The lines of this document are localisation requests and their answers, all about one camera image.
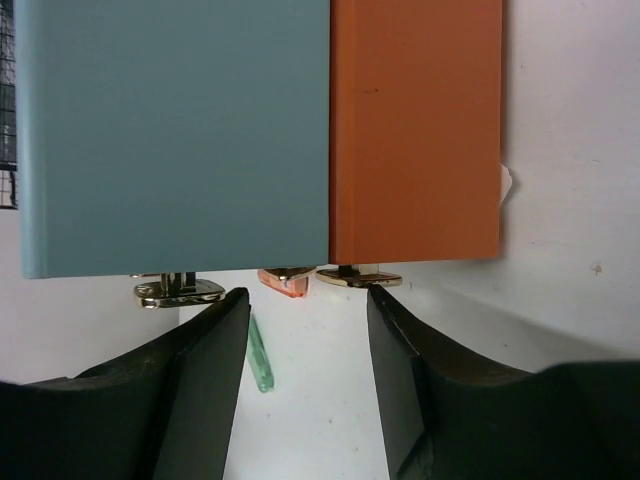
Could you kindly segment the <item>orange highlighter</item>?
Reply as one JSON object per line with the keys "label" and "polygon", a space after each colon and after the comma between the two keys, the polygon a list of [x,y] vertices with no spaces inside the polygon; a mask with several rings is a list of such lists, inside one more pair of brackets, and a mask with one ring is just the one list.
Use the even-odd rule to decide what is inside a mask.
{"label": "orange highlighter", "polygon": [[314,267],[273,268],[257,271],[259,281],[289,298],[304,298],[309,290],[309,278]]}

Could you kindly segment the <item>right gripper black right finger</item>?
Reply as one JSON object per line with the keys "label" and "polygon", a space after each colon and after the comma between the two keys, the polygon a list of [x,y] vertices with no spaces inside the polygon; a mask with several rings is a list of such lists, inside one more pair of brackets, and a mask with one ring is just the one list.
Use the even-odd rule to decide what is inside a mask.
{"label": "right gripper black right finger", "polygon": [[537,373],[480,355],[379,286],[367,324],[393,479],[635,479],[639,365]]}

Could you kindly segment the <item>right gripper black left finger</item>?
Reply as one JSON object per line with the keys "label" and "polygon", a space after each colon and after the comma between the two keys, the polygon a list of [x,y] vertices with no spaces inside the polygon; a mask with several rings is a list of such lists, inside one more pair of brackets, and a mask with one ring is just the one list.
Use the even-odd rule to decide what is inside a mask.
{"label": "right gripper black left finger", "polygon": [[5,479],[220,479],[247,348],[244,288],[76,377],[1,386]]}

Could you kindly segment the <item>green highlighter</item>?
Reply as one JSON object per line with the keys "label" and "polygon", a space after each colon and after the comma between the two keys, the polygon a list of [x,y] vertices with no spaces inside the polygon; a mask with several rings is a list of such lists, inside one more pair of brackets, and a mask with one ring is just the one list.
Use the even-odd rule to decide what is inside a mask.
{"label": "green highlighter", "polygon": [[261,393],[272,392],[275,376],[254,313],[249,317],[246,358],[258,390]]}

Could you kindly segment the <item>teal and orange drawer box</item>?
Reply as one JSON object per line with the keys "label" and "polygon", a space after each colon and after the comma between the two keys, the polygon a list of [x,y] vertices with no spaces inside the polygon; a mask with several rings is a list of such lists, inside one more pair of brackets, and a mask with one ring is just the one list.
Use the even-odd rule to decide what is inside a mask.
{"label": "teal and orange drawer box", "polygon": [[395,284],[500,253],[499,1],[18,1],[30,279],[206,271]]}

